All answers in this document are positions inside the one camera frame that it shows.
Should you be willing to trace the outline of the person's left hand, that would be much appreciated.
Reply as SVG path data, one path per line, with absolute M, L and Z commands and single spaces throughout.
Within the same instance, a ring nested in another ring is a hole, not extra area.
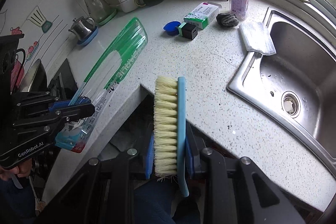
M 25 162 L 21 162 L 18 166 L 14 167 L 11 170 L 5 170 L 0 167 L 0 178 L 3 181 L 7 181 L 11 178 L 11 175 L 14 174 L 18 177 L 27 177 L 30 175 L 33 167 L 32 159 L 29 159 Z

